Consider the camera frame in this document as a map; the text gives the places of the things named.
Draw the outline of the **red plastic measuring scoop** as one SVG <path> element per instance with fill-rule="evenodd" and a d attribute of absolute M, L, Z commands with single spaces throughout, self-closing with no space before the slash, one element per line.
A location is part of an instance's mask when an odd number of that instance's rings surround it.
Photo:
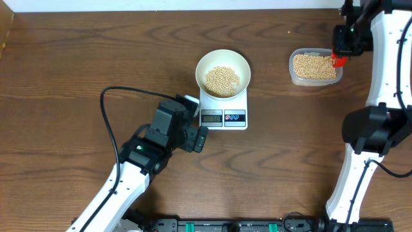
<path fill-rule="evenodd" d="M 348 60 L 348 58 L 346 56 L 336 55 L 333 52 L 331 54 L 331 58 L 332 58 L 332 66 L 334 68 L 343 67 L 346 64 L 347 60 Z"/>

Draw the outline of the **white digital kitchen scale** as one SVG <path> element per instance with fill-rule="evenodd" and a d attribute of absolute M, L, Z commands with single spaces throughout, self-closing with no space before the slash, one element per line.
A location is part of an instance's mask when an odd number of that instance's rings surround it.
<path fill-rule="evenodd" d="M 201 126 L 209 130 L 246 130 L 248 128 L 247 91 L 231 98 L 216 98 L 200 92 Z"/>

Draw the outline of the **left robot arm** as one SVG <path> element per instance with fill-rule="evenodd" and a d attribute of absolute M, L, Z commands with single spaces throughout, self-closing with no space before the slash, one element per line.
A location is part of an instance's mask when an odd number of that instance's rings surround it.
<path fill-rule="evenodd" d="M 208 129 L 192 127 L 200 100 L 190 95 L 160 101 L 153 122 L 126 141 L 107 181 L 69 231 L 114 231 L 132 203 L 166 167 L 174 150 L 201 152 Z"/>

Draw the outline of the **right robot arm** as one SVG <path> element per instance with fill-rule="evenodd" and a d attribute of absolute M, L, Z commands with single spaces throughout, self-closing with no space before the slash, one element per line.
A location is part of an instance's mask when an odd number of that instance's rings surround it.
<path fill-rule="evenodd" d="M 344 118 L 344 164 L 316 230 L 382 230 L 383 222 L 360 222 L 359 209 L 383 158 L 411 135 L 411 1 L 345 0 L 340 14 L 345 23 L 333 30 L 332 65 L 372 52 L 371 87 L 365 107 Z"/>

